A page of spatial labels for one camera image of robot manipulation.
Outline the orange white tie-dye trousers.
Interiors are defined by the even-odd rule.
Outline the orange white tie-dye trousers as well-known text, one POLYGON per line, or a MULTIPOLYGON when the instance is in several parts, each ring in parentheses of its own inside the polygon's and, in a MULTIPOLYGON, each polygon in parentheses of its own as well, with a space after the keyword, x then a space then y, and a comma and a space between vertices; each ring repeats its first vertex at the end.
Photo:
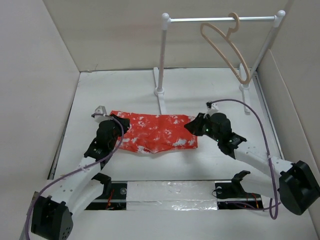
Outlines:
POLYGON ((157 154, 166 151, 196 149, 198 137, 192 135, 185 124, 195 118, 184 114, 142 114, 111 111, 130 120, 120 148, 140 154, 157 154))

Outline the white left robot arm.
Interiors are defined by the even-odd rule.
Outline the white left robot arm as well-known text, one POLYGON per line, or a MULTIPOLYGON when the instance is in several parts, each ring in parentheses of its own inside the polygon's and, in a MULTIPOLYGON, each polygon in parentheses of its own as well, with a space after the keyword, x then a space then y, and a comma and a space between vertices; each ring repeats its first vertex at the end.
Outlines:
POLYGON ((99 114, 102 121, 78 167, 45 186, 32 202, 25 221, 25 238, 33 233, 46 240, 66 240, 74 219, 96 198, 111 194, 111 178, 101 173, 119 149, 130 120, 99 114))

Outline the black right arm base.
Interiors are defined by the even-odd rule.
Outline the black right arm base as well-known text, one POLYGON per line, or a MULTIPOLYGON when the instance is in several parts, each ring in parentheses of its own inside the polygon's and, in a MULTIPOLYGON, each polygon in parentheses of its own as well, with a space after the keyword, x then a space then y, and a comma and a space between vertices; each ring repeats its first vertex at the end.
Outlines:
POLYGON ((211 195, 217 199, 219 210, 262 210, 264 208, 261 196, 245 192, 240 184, 248 174, 250 174, 249 171, 243 170, 235 174, 231 180, 221 180, 214 183, 211 195))

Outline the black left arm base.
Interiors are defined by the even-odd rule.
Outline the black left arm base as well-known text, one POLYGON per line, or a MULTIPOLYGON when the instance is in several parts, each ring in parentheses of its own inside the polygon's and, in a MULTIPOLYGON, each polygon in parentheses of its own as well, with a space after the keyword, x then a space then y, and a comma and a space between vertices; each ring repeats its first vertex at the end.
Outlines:
POLYGON ((110 176, 98 173, 93 180, 103 184, 102 194, 94 199, 85 210, 121 211, 127 209, 127 181, 113 181, 110 176))

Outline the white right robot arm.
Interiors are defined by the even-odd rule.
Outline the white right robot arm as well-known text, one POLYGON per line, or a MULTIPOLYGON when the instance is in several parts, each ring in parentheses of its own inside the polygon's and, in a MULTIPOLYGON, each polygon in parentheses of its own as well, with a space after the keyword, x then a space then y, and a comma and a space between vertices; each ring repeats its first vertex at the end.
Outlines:
POLYGON ((319 199, 320 186, 306 162, 291 162, 259 152, 246 138, 232 131, 231 122, 225 114, 199 113, 184 127, 194 136, 207 136, 215 140, 223 154, 270 177, 270 187, 267 187, 265 184, 246 182, 244 177, 249 171, 236 174, 234 180, 237 181, 231 184, 235 196, 243 197, 248 192, 258 192, 280 200, 295 215, 302 215, 319 199))

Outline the white clothes rack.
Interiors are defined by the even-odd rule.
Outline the white clothes rack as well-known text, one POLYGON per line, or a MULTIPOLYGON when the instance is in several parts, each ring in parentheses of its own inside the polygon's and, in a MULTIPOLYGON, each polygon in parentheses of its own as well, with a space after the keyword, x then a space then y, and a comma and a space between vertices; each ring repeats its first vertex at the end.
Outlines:
POLYGON ((252 110, 249 109, 251 106, 250 98, 250 82, 263 58, 267 49, 275 37, 276 30, 282 23, 286 16, 285 10, 279 10, 274 16, 250 16, 250 17, 239 17, 237 13, 231 12, 227 17, 209 17, 209 18, 171 18, 168 13, 161 15, 161 41, 160 41, 160 57, 159 67, 153 68, 153 76, 155 82, 154 94, 157 97, 159 111, 161 115, 167 114, 165 104, 165 90, 163 87, 164 69, 165 69, 165 50, 167 43, 167 30, 170 24, 176 23, 201 23, 200 34, 210 44, 210 46, 216 51, 216 53, 222 58, 227 64, 229 69, 233 72, 237 80, 239 81, 239 89, 242 92, 242 100, 244 102, 244 112, 249 114, 252 110), (257 58, 251 68, 248 67, 243 55, 240 50, 231 41, 231 35, 236 33, 240 28, 241 22, 272 22, 272 27, 257 55, 257 58), (224 53, 217 47, 217 45, 209 39, 205 34, 204 28, 208 27, 218 33, 223 40, 232 48, 236 56, 238 57, 240 64, 236 69, 230 60, 224 53))

